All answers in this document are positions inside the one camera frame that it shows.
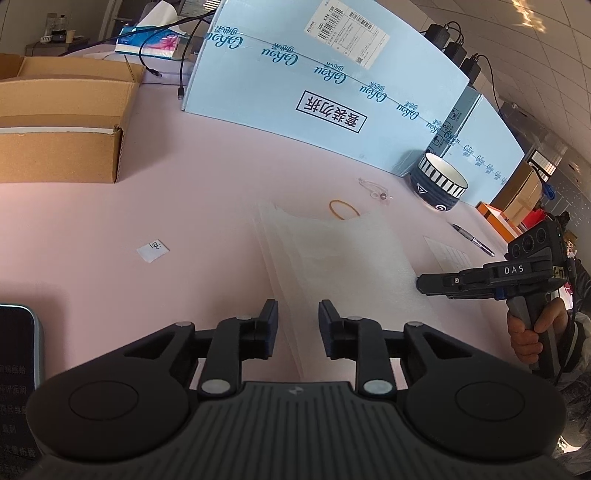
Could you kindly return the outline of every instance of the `pink table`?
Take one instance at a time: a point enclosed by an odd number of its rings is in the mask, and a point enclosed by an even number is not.
[[[174,86],[140,89],[119,183],[0,185],[0,299],[38,314],[48,377],[173,322],[212,328],[227,317],[258,313],[272,297],[253,223],[260,200],[325,219],[332,218],[332,199],[362,213],[382,208],[417,274],[439,271],[423,235],[461,249],[475,265],[491,260],[448,221],[502,260],[504,241],[476,209],[459,204],[433,212],[384,171],[181,112],[176,96]],[[387,187],[394,201],[381,206],[359,177]],[[135,250],[155,239],[170,252],[147,264]],[[432,302],[448,333],[514,359],[503,302]],[[283,335],[273,359],[246,362],[244,374],[296,380]]]

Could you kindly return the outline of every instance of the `black cable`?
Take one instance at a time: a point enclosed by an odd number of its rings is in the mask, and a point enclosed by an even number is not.
[[[184,85],[183,85],[184,58],[185,58],[185,55],[187,54],[187,50],[189,49],[189,45],[191,44],[191,40],[193,39],[193,36],[195,35],[195,32],[199,28],[199,25],[201,25],[202,21],[203,21],[203,19],[199,20],[199,22],[197,22],[197,25],[195,25],[195,28],[193,29],[193,31],[189,35],[189,40],[187,40],[187,44],[185,45],[185,48],[183,50],[183,56],[181,57],[181,67],[180,67],[180,70],[178,71],[178,95],[177,96],[178,96],[179,100],[182,100],[184,98]]]
[[[140,47],[139,47],[139,50],[138,50],[138,57],[139,57],[139,62],[140,62],[140,63],[141,63],[141,64],[142,64],[142,65],[143,65],[145,68],[146,68],[146,70],[148,70],[148,71],[149,71],[149,72],[150,72],[152,75],[156,75],[157,77],[161,77],[161,76],[162,76],[162,74],[161,74],[161,73],[160,73],[158,70],[156,70],[156,69],[152,69],[152,68],[148,67],[148,66],[145,64],[145,62],[144,62],[144,58],[142,57],[142,48],[144,48],[144,45],[146,45],[146,43],[148,42],[148,40],[149,40],[150,38],[152,38],[152,37],[153,37],[153,36],[155,36],[155,35],[158,35],[158,34],[159,34],[160,32],[162,32],[163,30],[166,30],[166,27],[162,27],[162,29],[161,29],[161,30],[156,30],[154,33],[152,33],[152,34],[151,34],[151,35],[150,35],[148,38],[146,38],[146,39],[145,39],[145,40],[142,42],[142,44],[140,45]]]
[[[39,45],[40,43],[41,43],[40,41],[36,41],[36,42],[33,44],[33,47],[31,48],[31,57],[34,57],[34,56],[35,56],[35,47],[36,47],[37,45]]]
[[[447,29],[456,31],[457,32],[456,43],[458,45],[464,45],[464,36],[462,35],[462,32],[460,32],[456,27],[448,27]]]
[[[491,70],[492,94],[495,96],[495,103],[496,103],[496,107],[499,109],[499,116],[501,118],[503,118],[503,116],[501,114],[501,107],[499,106],[499,100],[496,99],[495,74],[492,71],[491,61],[488,59],[488,57],[486,55],[480,55],[479,53],[475,53],[472,57],[474,58],[474,56],[476,56],[476,58],[475,58],[476,61],[478,61],[478,59],[482,57],[482,58],[486,59],[486,61],[488,63],[488,67]]]
[[[450,27],[450,25],[452,23],[455,23],[457,25],[457,29],[454,27]],[[446,30],[455,30],[456,32],[458,32],[459,36],[458,36],[456,42],[458,42],[461,39],[462,43],[460,43],[460,45],[464,45],[464,34],[462,33],[462,26],[458,22],[452,20],[451,22],[447,22],[443,26],[443,28],[445,28]]]
[[[181,24],[184,24],[184,23],[189,23],[189,22],[192,22],[194,20],[202,20],[204,18],[207,18],[209,15],[211,15],[214,12],[215,12],[215,10],[211,10],[211,11],[209,11],[207,13],[204,13],[203,15],[198,15],[196,17],[182,18],[181,20],[177,20],[176,22],[173,22],[173,23],[168,24],[168,25],[162,25],[160,27],[143,28],[141,30],[134,30],[134,31],[131,31],[131,32],[123,33],[123,34],[116,35],[116,36],[111,37],[111,38],[106,38],[104,40],[100,40],[98,42],[94,42],[94,43],[92,43],[90,45],[87,45],[84,48],[80,48],[79,50],[76,50],[76,51],[87,50],[88,48],[96,47],[97,45],[102,45],[102,44],[108,43],[108,42],[110,42],[112,40],[117,40],[119,38],[131,37],[132,35],[137,35],[138,33],[153,32],[154,30],[161,30],[163,28],[175,27],[176,25],[181,25]],[[68,53],[69,52],[60,53],[58,56],[59,57],[63,57],[65,55],[68,55]]]

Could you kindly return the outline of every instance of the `bowl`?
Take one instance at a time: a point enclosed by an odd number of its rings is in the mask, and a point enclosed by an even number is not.
[[[412,189],[432,207],[450,210],[468,188],[462,174],[442,158],[425,153],[410,171]]]

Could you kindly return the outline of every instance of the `ballpoint pen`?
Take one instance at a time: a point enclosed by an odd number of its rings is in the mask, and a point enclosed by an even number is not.
[[[466,232],[461,226],[458,226],[455,223],[451,223],[450,225],[454,227],[455,230],[460,232],[463,236],[465,236],[470,242],[472,242],[474,245],[480,248],[480,250],[482,250],[484,253],[490,255],[491,257],[495,256],[495,253],[490,248],[488,248],[485,244],[478,240],[474,235]]]

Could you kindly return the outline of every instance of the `tissue box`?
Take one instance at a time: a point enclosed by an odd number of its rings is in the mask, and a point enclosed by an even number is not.
[[[153,27],[123,27],[120,35],[128,32],[137,31],[135,35],[129,37],[119,38],[115,51],[118,53],[129,53],[132,55],[138,55],[139,49],[142,43],[154,34],[154,30],[149,30],[146,33],[141,30],[146,30]],[[196,42],[196,37],[193,37],[191,43]],[[142,56],[146,57],[159,57],[162,59],[180,60],[183,58],[183,51],[189,37],[187,35],[181,35],[173,30],[166,29],[156,33],[151,37],[142,48]]]

